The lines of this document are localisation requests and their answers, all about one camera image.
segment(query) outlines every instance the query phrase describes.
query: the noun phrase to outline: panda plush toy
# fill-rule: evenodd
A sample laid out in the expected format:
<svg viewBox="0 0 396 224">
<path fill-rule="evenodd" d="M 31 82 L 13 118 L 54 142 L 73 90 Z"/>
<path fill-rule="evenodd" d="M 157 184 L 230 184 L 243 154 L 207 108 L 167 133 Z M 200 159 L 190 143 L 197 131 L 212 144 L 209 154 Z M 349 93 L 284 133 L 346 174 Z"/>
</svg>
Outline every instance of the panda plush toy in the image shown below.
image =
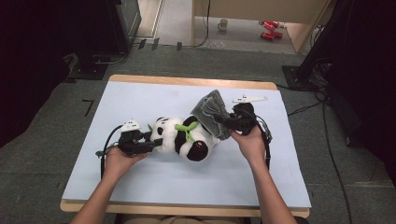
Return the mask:
<svg viewBox="0 0 396 224">
<path fill-rule="evenodd" d="M 206 159 L 220 141 L 208 132 L 198 118 L 159 118 L 151 128 L 150 141 L 162 139 L 155 147 L 161 153 L 176 152 L 189 161 Z"/>
</svg>

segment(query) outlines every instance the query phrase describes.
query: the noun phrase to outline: panda face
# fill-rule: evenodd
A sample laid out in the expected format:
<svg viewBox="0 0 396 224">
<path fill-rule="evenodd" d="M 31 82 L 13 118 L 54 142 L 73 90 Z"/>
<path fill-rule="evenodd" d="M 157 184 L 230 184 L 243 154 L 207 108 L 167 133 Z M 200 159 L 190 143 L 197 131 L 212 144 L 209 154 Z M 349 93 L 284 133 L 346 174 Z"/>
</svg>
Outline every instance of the panda face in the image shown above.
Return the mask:
<svg viewBox="0 0 396 224">
<path fill-rule="evenodd" d="M 174 152 L 175 139 L 177 137 L 176 124 L 182 124 L 183 120 L 179 118 L 159 118 L 152 127 L 150 141 L 162 139 L 163 144 L 155 147 L 160 152 Z"/>
</svg>

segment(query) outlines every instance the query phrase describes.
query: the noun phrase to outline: panda eye patch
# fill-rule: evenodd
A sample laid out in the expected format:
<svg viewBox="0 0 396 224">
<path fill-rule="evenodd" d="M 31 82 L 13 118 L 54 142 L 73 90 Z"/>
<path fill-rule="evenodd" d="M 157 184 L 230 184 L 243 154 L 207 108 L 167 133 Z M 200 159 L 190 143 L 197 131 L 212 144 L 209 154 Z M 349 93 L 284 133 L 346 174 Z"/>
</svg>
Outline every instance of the panda eye patch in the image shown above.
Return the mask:
<svg viewBox="0 0 396 224">
<path fill-rule="evenodd" d="M 159 135 L 162 135 L 162 134 L 163 134 L 163 128 L 158 128 L 158 129 L 157 129 L 157 133 L 158 133 Z"/>
</svg>

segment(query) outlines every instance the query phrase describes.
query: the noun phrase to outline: white paper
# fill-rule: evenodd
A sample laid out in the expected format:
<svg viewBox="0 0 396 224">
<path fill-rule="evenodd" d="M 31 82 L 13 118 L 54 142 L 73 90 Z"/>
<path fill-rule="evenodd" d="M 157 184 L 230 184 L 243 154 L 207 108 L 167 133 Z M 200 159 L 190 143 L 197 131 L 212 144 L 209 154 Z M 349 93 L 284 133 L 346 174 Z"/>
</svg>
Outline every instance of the white paper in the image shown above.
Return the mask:
<svg viewBox="0 0 396 224">
<path fill-rule="evenodd" d="M 273 135 L 270 172 L 288 207 L 311 207 L 302 178 L 289 121 L 279 91 L 108 82 L 93 118 L 63 199 L 88 200 L 100 180 L 100 160 L 111 131 L 129 119 L 148 132 L 159 117 L 186 119 L 196 104 L 219 90 L 228 112 L 233 98 L 267 97 L 253 102 Z M 110 143 L 118 141 L 115 133 Z M 258 206 L 248 163 L 232 138 L 221 141 L 205 161 L 186 161 L 176 152 L 152 152 L 138 162 L 115 188 L 111 201 L 199 205 Z"/>
</svg>

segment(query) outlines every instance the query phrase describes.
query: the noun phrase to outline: gray towel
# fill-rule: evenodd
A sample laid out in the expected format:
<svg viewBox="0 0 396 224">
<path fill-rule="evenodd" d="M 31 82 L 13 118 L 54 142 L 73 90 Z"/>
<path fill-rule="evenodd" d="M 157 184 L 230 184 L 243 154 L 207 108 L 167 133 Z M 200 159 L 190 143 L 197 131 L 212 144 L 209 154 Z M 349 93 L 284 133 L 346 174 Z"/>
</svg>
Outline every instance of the gray towel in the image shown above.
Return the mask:
<svg viewBox="0 0 396 224">
<path fill-rule="evenodd" d="M 225 140 L 230 137 L 228 128 L 221 123 L 215 122 L 214 119 L 214 116 L 221 118 L 230 117 L 218 90 L 214 90 L 202 98 L 191 111 L 191 114 L 198 118 L 206 129 L 218 139 Z"/>
</svg>

